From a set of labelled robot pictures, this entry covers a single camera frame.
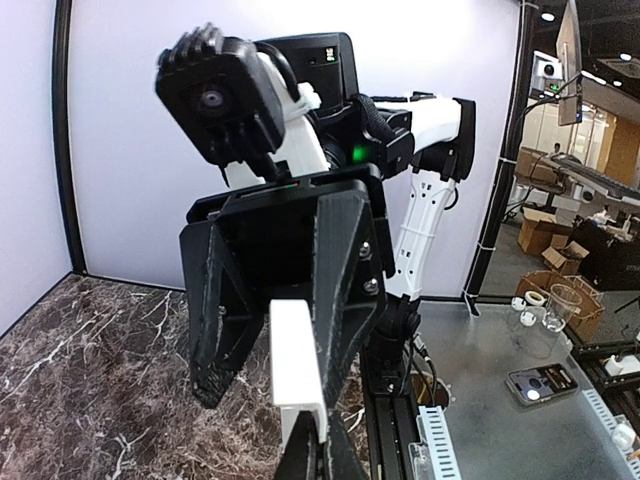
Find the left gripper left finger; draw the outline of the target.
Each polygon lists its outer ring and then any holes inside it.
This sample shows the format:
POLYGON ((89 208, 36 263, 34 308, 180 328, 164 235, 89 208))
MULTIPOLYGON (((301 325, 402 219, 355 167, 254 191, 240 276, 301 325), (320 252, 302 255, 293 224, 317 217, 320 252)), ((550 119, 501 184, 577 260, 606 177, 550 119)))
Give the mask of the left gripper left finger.
POLYGON ((316 421, 310 411, 300 411, 273 479, 317 479, 318 455, 319 436, 316 421))

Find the open cardboard box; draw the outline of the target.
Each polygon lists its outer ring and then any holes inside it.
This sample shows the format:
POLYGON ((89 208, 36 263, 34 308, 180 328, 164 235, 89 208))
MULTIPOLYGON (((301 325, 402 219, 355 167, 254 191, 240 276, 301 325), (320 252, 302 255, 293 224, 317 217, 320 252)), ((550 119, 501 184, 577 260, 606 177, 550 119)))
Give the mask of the open cardboard box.
POLYGON ((544 265, 563 276, 577 275, 589 250, 571 239, 574 227, 558 222, 555 214, 525 208, 518 236, 521 250, 539 257, 544 265))

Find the white battery cover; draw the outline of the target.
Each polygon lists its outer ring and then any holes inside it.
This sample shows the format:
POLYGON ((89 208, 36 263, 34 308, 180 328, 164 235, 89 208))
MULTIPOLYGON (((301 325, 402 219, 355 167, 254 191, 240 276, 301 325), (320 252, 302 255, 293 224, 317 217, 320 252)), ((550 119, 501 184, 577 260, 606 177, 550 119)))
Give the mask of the white battery cover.
POLYGON ((280 409, 287 442, 299 413, 311 414, 318 439, 327 440, 324 399, 310 309, 302 299, 273 299, 269 305, 272 403, 280 409))

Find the left black frame post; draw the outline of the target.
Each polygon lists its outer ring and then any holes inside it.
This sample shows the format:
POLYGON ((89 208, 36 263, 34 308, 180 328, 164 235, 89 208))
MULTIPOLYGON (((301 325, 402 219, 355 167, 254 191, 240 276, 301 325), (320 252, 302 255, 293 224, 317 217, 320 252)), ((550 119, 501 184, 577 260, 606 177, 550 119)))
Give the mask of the left black frame post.
POLYGON ((76 203, 69 122, 69 52, 72 1, 54 2, 51 115, 54 162, 63 227, 72 271, 86 274, 87 264, 76 203))

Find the black smartphone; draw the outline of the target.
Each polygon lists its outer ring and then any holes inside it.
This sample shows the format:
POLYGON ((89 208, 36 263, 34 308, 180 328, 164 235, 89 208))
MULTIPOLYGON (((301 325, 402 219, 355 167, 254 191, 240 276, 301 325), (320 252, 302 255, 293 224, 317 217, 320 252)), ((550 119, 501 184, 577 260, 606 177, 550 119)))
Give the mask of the black smartphone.
POLYGON ((560 363, 510 372, 505 384, 524 407, 546 403, 576 392, 578 382, 560 363))

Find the white tape roll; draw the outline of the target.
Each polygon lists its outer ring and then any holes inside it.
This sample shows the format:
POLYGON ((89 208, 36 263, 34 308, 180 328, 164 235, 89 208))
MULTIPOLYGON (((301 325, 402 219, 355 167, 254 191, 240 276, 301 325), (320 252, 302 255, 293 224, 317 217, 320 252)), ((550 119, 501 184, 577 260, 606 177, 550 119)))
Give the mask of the white tape roll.
POLYGON ((546 302, 546 298, 544 295, 533 290, 526 291, 524 294, 524 299, 529 305, 536 307, 543 306, 546 302))

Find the black frame post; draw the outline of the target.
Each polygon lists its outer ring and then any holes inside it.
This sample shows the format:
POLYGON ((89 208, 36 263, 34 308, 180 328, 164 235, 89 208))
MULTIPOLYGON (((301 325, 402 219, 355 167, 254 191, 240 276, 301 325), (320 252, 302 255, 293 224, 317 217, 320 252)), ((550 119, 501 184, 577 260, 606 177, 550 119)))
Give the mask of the black frame post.
POLYGON ((502 145, 471 270, 461 295, 469 315, 473 318, 480 316, 477 308, 478 297, 491 257, 495 252, 502 218, 506 212, 507 201, 512 189, 517 155, 522 140, 525 109, 530 93, 534 36, 540 13, 540 3, 538 1, 521 1, 519 6, 515 68, 502 145))
POLYGON ((51 115, 54 162, 63 227, 72 271, 86 274, 87 264, 76 203, 69 122, 69 52, 72 1, 54 2, 51 115))

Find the overhead monitor screen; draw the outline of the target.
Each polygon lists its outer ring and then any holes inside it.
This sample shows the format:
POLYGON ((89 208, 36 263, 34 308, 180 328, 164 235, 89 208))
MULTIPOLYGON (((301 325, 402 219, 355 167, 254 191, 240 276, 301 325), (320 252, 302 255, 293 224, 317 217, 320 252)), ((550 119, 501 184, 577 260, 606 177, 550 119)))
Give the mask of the overhead monitor screen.
POLYGON ((558 125, 582 122, 582 54, 578 11, 575 0, 568 0, 556 39, 563 84, 558 90, 558 125))

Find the brown cardboard box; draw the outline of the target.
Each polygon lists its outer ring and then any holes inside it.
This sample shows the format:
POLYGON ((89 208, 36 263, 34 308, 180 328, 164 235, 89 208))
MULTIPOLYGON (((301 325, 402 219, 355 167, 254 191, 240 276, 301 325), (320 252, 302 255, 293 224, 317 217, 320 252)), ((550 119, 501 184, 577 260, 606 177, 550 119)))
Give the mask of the brown cardboard box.
POLYGON ((565 322, 583 341, 593 339, 604 312, 602 295, 581 276, 563 276, 555 271, 541 270, 523 275, 515 295, 528 292, 546 299, 545 307, 557 307, 565 322))

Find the right black frame post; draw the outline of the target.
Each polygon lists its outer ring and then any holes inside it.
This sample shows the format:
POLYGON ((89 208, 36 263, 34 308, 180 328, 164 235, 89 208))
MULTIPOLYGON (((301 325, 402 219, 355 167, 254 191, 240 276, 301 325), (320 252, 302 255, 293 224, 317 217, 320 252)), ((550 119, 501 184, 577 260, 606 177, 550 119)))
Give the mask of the right black frame post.
POLYGON ((477 308, 478 297, 491 257, 495 252, 502 218, 506 212, 507 201, 512 189, 517 155, 522 140, 525 109, 530 93, 534 36, 540 13, 540 3, 538 1, 521 1, 519 6, 515 68, 502 145, 471 270, 461 295, 469 315, 473 318, 480 316, 477 308))

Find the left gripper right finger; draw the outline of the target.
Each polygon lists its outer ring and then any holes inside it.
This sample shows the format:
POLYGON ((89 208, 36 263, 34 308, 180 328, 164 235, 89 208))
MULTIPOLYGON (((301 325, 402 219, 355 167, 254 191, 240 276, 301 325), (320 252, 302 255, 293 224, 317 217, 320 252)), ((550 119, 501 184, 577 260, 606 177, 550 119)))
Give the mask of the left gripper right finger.
POLYGON ((328 417, 324 447, 324 478, 329 480, 367 479, 355 447, 337 412, 331 412, 328 417))

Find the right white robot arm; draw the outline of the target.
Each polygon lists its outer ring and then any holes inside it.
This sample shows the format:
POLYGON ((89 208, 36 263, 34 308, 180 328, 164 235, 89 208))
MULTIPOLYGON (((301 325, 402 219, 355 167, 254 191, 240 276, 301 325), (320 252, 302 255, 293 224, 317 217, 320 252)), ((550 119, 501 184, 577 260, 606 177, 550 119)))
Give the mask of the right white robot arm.
POLYGON ((249 41, 206 25, 158 61, 156 93, 227 191, 180 235, 192 391, 215 408, 265 323, 332 407, 357 353, 404 389, 423 268, 471 170, 476 105, 370 97, 343 32, 249 41))

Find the clear glass beaker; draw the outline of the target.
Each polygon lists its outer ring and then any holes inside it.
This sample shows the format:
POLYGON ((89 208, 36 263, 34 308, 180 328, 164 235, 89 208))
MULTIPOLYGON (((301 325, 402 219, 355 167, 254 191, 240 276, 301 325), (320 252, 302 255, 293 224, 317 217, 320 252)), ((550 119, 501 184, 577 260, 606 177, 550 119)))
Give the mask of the clear glass beaker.
POLYGON ((581 303, 582 297, 577 290, 564 284, 553 284, 549 288, 543 326, 552 332, 560 332, 580 312, 581 303))

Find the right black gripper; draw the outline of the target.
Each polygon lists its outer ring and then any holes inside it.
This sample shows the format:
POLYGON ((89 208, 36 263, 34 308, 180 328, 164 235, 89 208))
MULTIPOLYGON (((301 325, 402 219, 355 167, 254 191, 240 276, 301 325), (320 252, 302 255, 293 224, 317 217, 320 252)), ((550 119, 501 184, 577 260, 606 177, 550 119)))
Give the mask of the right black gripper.
POLYGON ((393 267, 382 175, 371 164, 197 200, 180 237, 192 393, 214 409, 263 328, 256 300, 311 298, 321 385, 335 406, 384 310, 393 267))

